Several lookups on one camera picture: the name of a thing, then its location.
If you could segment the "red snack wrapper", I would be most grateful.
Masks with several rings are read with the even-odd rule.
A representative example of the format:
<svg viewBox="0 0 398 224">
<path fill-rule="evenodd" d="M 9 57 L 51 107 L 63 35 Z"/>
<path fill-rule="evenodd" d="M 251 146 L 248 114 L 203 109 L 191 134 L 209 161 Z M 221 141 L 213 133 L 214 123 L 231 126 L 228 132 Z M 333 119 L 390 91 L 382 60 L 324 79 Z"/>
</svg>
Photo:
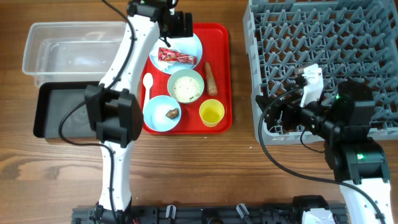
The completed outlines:
<svg viewBox="0 0 398 224">
<path fill-rule="evenodd" d="M 197 64 L 196 56 L 184 54 L 176 50 L 160 47 L 158 50 L 158 61 L 161 62 L 178 62 L 190 65 Z"/>
</svg>

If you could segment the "green bowl with rice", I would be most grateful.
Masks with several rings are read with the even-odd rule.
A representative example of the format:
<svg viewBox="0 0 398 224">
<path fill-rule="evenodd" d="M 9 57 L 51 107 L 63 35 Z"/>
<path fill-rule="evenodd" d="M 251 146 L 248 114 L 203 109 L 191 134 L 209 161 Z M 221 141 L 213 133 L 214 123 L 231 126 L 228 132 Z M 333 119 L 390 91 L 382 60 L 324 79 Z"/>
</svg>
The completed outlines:
<svg viewBox="0 0 398 224">
<path fill-rule="evenodd" d="M 173 73 L 167 82 L 169 95 L 179 103 L 193 103 L 205 90 L 203 77 L 196 71 L 183 69 Z"/>
</svg>

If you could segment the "yellow plastic cup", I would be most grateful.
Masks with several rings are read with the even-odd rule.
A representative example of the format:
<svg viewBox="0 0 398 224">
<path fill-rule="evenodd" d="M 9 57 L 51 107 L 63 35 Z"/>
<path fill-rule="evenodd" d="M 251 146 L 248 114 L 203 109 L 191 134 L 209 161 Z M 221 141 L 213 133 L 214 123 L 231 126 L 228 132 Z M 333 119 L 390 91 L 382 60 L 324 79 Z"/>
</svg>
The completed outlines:
<svg viewBox="0 0 398 224">
<path fill-rule="evenodd" d="M 206 100 L 200 105 L 199 115 L 205 126 L 213 128 L 224 118 L 224 105 L 216 99 Z"/>
</svg>

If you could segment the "brown food scrap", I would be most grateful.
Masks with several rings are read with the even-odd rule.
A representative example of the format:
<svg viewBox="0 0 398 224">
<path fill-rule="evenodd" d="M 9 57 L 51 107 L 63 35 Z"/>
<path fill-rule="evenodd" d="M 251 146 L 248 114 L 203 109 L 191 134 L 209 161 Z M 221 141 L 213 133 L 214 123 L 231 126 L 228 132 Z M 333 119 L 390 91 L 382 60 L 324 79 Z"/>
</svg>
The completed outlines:
<svg viewBox="0 0 398 224">
<path fill-rule="evenodd" d="M 166 117 L 169 118 L 169 119 L 175 119 L 175 118 L 177 118 L 179 116 L 179 114 L 180 114 L 179 109 L 175 108 L 175 109 L 169 110 L 166 113 Z"/>
</svg>

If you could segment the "small light blue bowl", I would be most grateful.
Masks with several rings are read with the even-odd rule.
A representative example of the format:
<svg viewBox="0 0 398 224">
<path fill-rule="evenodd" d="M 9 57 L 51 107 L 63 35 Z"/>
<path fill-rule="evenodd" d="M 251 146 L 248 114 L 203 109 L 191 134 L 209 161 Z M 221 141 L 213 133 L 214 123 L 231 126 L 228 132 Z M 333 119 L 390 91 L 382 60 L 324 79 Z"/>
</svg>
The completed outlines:
<svg viewBox="0 0 398 224">
<path fill-rule="evenodd" d="M 178 115 L 171 119 L 167 113 L 178 110 Z M 167 95 L 155 96 L 144 107 L 144 122 L 146 126 L 157 132 L 167 132 L 176 127 L 182 117 L 182 109 L 179 103 Z"/>
</svg>

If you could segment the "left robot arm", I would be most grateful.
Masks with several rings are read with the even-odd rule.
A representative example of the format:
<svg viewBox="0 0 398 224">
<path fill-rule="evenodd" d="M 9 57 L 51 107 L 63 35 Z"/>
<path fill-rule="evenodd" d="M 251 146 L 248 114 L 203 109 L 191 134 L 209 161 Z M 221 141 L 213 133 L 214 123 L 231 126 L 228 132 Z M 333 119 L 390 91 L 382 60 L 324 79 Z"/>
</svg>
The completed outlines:
<svg viewBox="0 0 398 224">
<path fill-rule="evenodd" d="M 176 1 L 130 1 L 123 39 L 106 75 L 89 85 L 85 100 L 90 128 L 103 156 L 103 189 L 93 220 L 131 223 L 130 156 L 144 118 L 135 96 L 149 53 L 158 40 L 193 35 L 190 13 Z"/>
</svg>

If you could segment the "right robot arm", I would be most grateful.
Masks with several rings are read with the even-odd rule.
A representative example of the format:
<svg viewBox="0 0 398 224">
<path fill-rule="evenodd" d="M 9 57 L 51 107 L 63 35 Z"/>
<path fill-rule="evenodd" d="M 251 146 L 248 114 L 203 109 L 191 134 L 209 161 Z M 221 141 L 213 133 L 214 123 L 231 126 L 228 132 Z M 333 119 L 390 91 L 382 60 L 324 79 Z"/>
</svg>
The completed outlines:
<svg viewBox="0 0 398 224">
<path fill-rule="evenodd" d="M 288 127 L 300 124 L 324 139 L 325 160 L 333 171 L 333 179 L 299 174 L 271 156 L 261 133 L 271 108 L 282 112 L 282 120 Z M 374 108 L 372 89 L 351 80 L 338 85 L 336 100 L 327 110 L 317 101 L 304 107 L 291 106 L 278 96 L 262 111 L 257 128 L 259 143 L 268 159 L 286 173 L 339 185 L 352 223 L 393 223 L 386 154 L 368 135 Z"/>
</svg>

